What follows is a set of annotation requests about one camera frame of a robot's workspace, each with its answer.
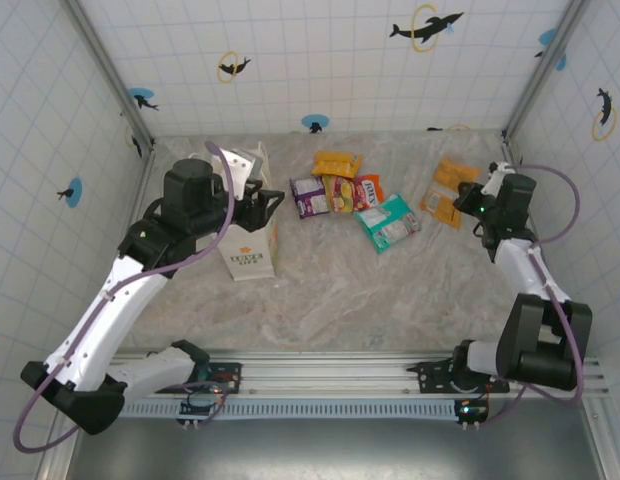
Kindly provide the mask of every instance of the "black dolphin sticker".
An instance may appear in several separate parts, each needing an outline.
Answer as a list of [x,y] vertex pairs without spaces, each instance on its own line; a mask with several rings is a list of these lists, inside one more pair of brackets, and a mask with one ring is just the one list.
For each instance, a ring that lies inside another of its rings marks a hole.
[[159,105],[150,105],[148,103],[148,100],[146,100],[146,97],[144,97],[143,95],[135,95],[134,98],[137,101],[137,105],[139,105],[139,108],[148,107],[152,108],[153,110],[159,111]]
[[610,92],[604,92],[603,89],[599,89],[599,93],[597,93],[597,97],[603,98],[603,107],[601,108],[601,112],[603,116],[601,117],[601,126],[604,126],[608,119],[610,118],[610,113],[612,112],[612,97],[610,96]]
[[419,28],[417,30],[401,30],[399,26],[395,23],[392,25],[392,33],[390,37],[394,37],[395,35],[401,35],[406,38],[420,38],[421,43],[427,42],[430,37],[436,35],[437,33],[443,32],[446,28],[452,25],[454,22],[459,20],[459,18],[463,15],[461,13],[454,13],[452,15],[448,15],[447,17],[431,17],[426,20],[426,23],[429,23],[427,27]]
[[[552,42],[552,39],[554,38],[554,34],[556,33],[556,31],[557,31],[556,28],[551,28],[550,30],[543,32],[541,36],[539,36],[539,43],[543,45],[544,47],[547,47],[548,45],[550,45],[550,42]],[[541,58],[541,57],[543,57],[543,51],[537,53],[534,56],[534,58]],[[559,63],[557,63],[557,67],[556,67],[557,72],[560,72],[561,70],[565,68],[567,59],[568,57],[566,57],[566,55],[563,54],[563,56],[559,60]]]
[[311,113],[301,119],[301,125],[308,128],[310,133],[323,132],[329,123],[330,119],[321,113]]
[[224,65],[223,63],[219,65],[219,68],[226,72],[228,75],[236,75],[237,73],[243,72],[243,69],[246,68],[246,65],[250,62],[249,58],[243,57],[243,63],[237,65],[237,70],[235,71],[234,63],[230,65]]
[[139,145],[139,142],[136,138],[134,138],[134,136],[132,137],[132,143],[135,147],[137,147],[137,153],[139,154],[139,158],[143,158],[143,153],[141,152],[141,145]]
[[57,195],[59,195],[59,200],[61,200],[63,197],[68,197],[69,198],[72,195],[74,195],[74,189],[73,188],[67,188],[63,192],[57,192]]

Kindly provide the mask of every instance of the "white robotic arm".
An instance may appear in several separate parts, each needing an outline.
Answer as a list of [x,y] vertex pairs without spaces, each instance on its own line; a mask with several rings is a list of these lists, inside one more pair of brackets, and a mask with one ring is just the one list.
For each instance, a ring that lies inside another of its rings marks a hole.
[[[454,205],[478,219],[475,235],[517,294],[508,321],[498,342],[464,340],[445,365],[423,362],[409,370],[420,374],[422,393],[484,391],[494,377],[572,390],[578,383],[592,312],[559,288],[545,266],[537,238],[526,226],[536,182],[514,173],[507,163],[492,164],[490,171],[485,186],[459,185]],[[540,339],[544,326],[555,341]],[[507,388],[503,382],[496,386]]]
[[[207,369],[209,356],[184,340],[143,360],[110,362],[141,311],[174,275],[176,267],[170,266],[183,266],[196,253],[198,238],[218,232],[229,210],[232,222],[247,231],[263,228],[283,200],[283,192],[263,190],[260,180],[250,179],[253,163],[240,159],[229,161],[233,190],[241,192],[234,195],[233,209],[225,176],[203,160],[176,162],[165,175],[164,197],[128,229],[119,257],[77,326],[45,362],[29,362],[21,372],[22,380],[87,433],[105,430],[126,403],[198,380]],[[141,272],[147,275],[122,287]]]

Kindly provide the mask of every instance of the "orange snack bag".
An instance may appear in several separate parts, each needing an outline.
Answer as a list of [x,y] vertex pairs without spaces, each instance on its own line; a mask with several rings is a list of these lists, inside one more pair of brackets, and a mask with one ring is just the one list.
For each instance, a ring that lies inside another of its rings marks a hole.
[[461,228],[461,212],[454,208],[453,202],[459,196],[461,182],[473,183],[479,176],[479,169],[453,163],[443,157],[432,176],[428,191],[419,202],[419,209],[430,212],[440,222]]
[[312,175],[339,175],[353,178],[361,166],[363,155],[351,152],[320,150],[314,154]]

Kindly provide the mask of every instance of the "purple snack bag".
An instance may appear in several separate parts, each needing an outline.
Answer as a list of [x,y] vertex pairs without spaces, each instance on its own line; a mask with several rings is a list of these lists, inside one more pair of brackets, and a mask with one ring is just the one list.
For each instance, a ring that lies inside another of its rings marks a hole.
[[303,180],[291,179],[290,189],[301,219],[330,211],[326,200],[326,189],[320,177],[304,178]]

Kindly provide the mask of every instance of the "chip bag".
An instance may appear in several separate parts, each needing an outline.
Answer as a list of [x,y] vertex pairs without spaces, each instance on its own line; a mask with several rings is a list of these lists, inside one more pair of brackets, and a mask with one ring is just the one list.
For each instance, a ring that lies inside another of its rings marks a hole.
[[322,179],[331,212],[360,212],[383,202],[379,175],[361,175],[352,180],[324,175]]
[[382,204],[356,212],[377,253],[382,253],[402,238],[421,230],[421,223],[400,195],[394,193]]
[[432,176],[428,191],[419,202],[419,209],[430,212],[440,222],[458,230],[461,228],[461,212],[454,208],[453,202],[459,196],[459,184],[473,183],[478,176],[478,168],[458,165],[450,158],[443,157]]
[[301,219],[328,213],[326,189],[321,179],[311,177],[303,180],[290,180],[290,189]]
[[351,152],[320,150],[314,154],[312,175],[339,175],[353,178],[361,166],[363,155]]

